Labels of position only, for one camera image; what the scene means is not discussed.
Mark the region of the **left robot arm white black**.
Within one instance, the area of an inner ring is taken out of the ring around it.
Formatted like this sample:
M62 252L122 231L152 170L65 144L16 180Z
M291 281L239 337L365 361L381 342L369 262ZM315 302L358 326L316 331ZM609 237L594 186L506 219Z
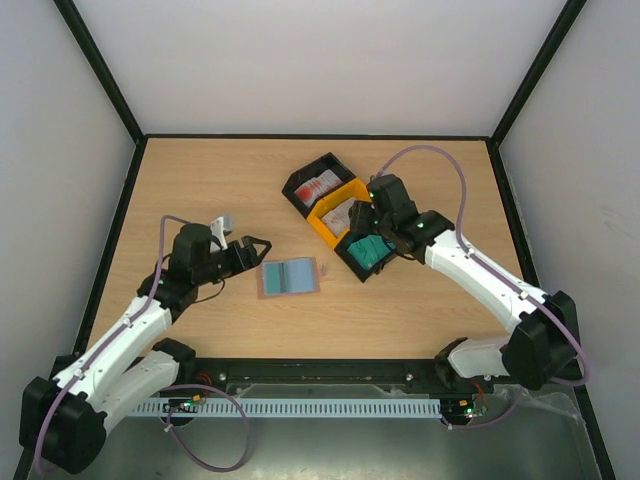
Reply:
M35 471L45 475L51 463L82 472L135 406L189 374L195 353L180 342L165 339L141 352L198 303L200 287L258 267L272 248L253 236L227 241L230 231L226 217L182 221L172 247L158 247L153 272L112 327L52 378L36 377L25 387L19 442L32 452Z

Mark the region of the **green card stack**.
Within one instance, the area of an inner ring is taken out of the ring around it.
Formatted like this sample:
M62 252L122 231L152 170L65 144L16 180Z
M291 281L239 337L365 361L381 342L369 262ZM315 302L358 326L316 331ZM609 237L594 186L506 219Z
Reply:
M395 247L391 242L378 235L368 235L353 242L347 252L361 268L370 272L394 250Z

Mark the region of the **black bin with red cards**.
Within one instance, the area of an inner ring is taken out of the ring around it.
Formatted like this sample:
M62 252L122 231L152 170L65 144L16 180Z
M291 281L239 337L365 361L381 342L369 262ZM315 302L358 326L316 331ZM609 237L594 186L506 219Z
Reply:
M307 218L320 199L354 179L354 173L329 152L293 172L281 192Z

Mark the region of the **red white card stack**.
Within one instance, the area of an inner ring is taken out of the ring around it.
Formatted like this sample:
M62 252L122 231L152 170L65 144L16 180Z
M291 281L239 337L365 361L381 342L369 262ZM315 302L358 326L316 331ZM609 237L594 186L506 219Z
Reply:
M342 180L334 171L325 170L318 176L302 183L294 193L307 208L311 208L318 199L342 184Z

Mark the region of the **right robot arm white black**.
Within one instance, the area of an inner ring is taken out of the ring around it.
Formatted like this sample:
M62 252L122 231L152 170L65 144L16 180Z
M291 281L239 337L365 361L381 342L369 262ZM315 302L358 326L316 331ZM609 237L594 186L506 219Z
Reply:
M458 339L437 356L436 379L455 392L473 377L509 377L527 389L554 382L577 386L587 376L569 365L582 352L567 324L576 318L573 300L549 295L505 270L467 243L443 215L414 207L386 213L357 201L349 210L351 227L391 242L398 253L440 272L484 305L505 335Z

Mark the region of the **black enclosure frame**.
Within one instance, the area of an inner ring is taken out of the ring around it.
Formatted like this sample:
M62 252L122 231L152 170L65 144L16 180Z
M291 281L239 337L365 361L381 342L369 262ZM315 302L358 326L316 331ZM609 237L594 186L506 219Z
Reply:
M111 223L106 244L100 259L95 280L93 282L88 303L80 323L73 349L69 355L55 359L54 365L60 366L64 360L69 360L84 351L87 346L90 328L94 324L99 301L101 300L106 284L107 274L112 264L117 241L125 221L134 186L140 167L143 163L143 154L151 139L286 139L286 140L322 140L322 141L482 141L486 144L488 156L493 168L493 174L502 201L505 217L510 229L512 242L518 258L519 266L524 278L534 285L539 284L539 278L533 262L529 242L524 233L524 223L518 212L518 205L514 198L513 187L506 173L506 167L501 156L500 147L506 139L511 128L518 119L521 111L534 92L545 70L559 50L572 26L579 18L586 3L584 1L567 1L562 7L557 19L547 34L536 57L531 63L526 75L520 83L516 93L510 101L498 126L490 136L482 135L398 135L398 134L264 134L264 133L195 133L195 134L146 134L142 131L135 116L130 109L115 77L108 67L99 47L90 33L76 4L72 1L57 1L56 8L75 42L81 49L84 57L91 66L96 78L100 82L104 92L109 98L115 111L124 124L125 129L135 144L135 150L130 161L124 186L115 215Z

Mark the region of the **yellow plastic bin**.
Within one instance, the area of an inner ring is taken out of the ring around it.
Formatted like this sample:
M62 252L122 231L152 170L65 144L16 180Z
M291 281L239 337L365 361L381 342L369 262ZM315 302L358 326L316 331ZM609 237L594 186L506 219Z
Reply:
M320 198L307 222L334 249L349 231L349 209L356 200L370 202L365 183L354 179Z

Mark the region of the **white pink card stack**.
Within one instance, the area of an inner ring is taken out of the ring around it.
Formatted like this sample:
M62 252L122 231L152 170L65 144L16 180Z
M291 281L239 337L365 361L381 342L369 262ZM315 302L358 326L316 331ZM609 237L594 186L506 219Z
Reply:
M335 237L339 237L345 230L350 228L349 210L355 201L354 197L349 198L328 211L321 218L322 223Z

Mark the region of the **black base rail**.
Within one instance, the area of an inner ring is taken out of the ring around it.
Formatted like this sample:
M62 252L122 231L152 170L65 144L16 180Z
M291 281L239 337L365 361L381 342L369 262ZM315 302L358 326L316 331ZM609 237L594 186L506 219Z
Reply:
M373 385L409 394L445 398L470 396L480 389L491 393L498 384L514 385L510 377L489 378L486 374L462 379L444 372L442 360L302 360L197 358L180 368L176 384L195 382L226 392L234 387L267 385Z

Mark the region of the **black bin with green cards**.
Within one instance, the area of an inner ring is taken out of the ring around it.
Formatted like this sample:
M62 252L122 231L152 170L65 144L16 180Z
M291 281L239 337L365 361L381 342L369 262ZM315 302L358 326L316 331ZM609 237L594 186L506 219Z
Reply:
M396 257L396 247L379 235L347 232L334 249L356 278L365 283Z

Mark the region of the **pink card holder wallet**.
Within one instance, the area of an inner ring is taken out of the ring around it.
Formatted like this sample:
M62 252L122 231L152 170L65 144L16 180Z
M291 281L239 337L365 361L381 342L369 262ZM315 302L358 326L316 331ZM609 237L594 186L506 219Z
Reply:
M320 269L314 257L263 262L257 269L260 299L319 293Z

